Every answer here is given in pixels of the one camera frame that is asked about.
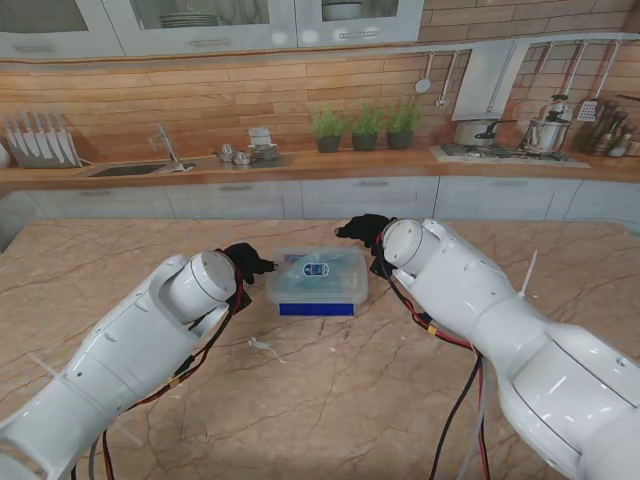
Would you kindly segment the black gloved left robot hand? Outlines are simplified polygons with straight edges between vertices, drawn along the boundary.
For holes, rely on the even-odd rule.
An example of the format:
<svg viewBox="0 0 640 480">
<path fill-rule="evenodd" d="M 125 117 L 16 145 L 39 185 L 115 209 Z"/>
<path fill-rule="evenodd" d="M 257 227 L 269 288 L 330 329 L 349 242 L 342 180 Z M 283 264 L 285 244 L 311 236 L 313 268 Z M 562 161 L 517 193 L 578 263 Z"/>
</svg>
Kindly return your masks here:
<svg viewBox="0 0 640 480">
<path fill-rule="evenodd" d="M 236 243 L 222 250 L 233 263 L 245 283 L 253 285 L 255 277 L 274 272 L 278 264 L 272 260 L 261 258 L 258 252 L 246 242 Z"/>
</svg>

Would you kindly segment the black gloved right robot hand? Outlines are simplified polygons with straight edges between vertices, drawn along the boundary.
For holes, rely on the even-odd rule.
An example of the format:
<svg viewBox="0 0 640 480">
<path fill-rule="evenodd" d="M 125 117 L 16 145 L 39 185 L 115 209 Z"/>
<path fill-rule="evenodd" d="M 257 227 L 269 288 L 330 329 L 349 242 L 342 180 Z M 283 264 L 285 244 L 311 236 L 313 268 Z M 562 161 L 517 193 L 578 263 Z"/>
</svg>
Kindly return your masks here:
<svg viewBox="0 0 640 480">
<path fill-rule="evenodd" d="M 377 256 L 381 247 L 384 230 L 396 220 L 396 217 L 367 213 L 355 216 L 344 226 L 338 227 L 334 233 L 338 238 L 359 240 Z"/>
</svg>

